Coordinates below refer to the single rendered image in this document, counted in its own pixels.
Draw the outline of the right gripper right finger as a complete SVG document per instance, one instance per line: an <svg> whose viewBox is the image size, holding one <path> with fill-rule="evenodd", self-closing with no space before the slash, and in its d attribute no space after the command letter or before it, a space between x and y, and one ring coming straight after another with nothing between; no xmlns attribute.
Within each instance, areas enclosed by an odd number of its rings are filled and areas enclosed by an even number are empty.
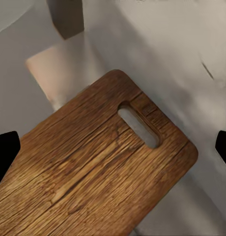
<svg viewBox="0 0 226 236"><path fill-rule="evenodd" d="M220 131L218 133L215 148L226 163L226 131Z"/></svg>

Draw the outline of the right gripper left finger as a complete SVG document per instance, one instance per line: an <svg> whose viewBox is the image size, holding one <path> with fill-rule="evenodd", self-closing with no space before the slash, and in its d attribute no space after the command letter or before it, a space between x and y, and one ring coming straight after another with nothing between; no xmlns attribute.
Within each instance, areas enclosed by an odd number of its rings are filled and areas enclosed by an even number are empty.
<svg viewBox="0 0 226 236"><path fill-rule="evenodd" d="M0 182L21 149L16 131L0 135Z"/></svg>

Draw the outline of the cutting board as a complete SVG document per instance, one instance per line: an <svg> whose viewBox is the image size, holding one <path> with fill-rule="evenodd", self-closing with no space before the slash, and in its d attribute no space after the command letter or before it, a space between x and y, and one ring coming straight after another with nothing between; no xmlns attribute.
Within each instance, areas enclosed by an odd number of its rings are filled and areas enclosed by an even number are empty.
<svg viewBox="0 0 226 236"><path fill-rule="evenodd" d="M150 148L118 114L159 136ZM128 236L198 159L193 142L114 69L20 138L0 182L0 236Z"/></svg>

